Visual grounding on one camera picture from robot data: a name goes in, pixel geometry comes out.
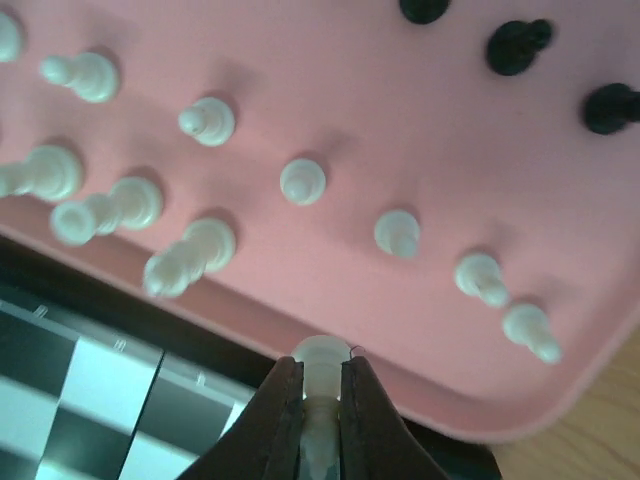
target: black square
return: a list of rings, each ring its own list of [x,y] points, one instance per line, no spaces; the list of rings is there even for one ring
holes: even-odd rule
[[[117,480],[130,443],[129,435],[59,407],[43,459],[100,480]]]
[[[216,444],[231,407],[163,378],[154,383],[139,431],[202,455]]]
[[[0,472],[3,480],[34,480],[38,462],[0,449]]]
[[[75,342],[0,312],[0,375],[59,396]]]

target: chessboard square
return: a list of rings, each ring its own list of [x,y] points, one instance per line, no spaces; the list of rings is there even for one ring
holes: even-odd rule
[[[138,431],[200,456],[216,444],[230,413],[229,405],[159,377]]]
[[[56,409],[56,398],[0,377],[0,447],[39,460]]]
[[[130,440],[129,435],[59,407],[43,460],[100,480],[116,480]]]
[[[3,480],[34,480],[38,461],[0,449],[0,472]]]
[[[0,375],[59,396],[74,342],[0,312]]]
[[[119,480],[175,480],[197,458],[192,453],[138,433]]]
[[[69,365],[60,402],[126,433],[142,411],[155,367],[81,338]]]
[[[54,463],[42,462],[35,480],[100,480]]]

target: wooden surface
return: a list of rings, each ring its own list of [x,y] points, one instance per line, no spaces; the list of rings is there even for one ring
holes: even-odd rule
[[[504,480],[639,480],[640,329],[566,417],[494,452]]]

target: chessboard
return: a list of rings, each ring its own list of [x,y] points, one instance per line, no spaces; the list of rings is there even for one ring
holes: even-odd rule
[[[97,324],[79,333],[50,313],[0,302],[3,480],[174,480],[252,394],[136,339]]]

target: white square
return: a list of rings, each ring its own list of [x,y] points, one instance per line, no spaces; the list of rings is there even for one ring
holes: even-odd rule
[[[119,480],[175,480],[197,458],[185,450],[138,433]]]
[[[246,403],[242,403],[242,402],[236,402],[233,405],[233,408],[231,409],[231,413],[229,414],[229,417],[227,418],[227,423],[224,424],[224,428],[222,429],[222,432],[220,433],[220,438],[222,438],[222,436],[225,433],[227,433],[227,430],[229,430],[231,427],[233,427],[233,424],[236,423],[236,420],[242,414],[242,412],[244,411],[246,406],[247,406],[247,404]]]
[[[53,463],[42,462],[38,467],[35,480],[98,480],[89,475],[68,470]]]
[[[131,433],[154,373],[155,367],[81,338],[71,358],[60,403]]]
[[[0,377],[0,445],[40,460],[57,409],[57,398]]]

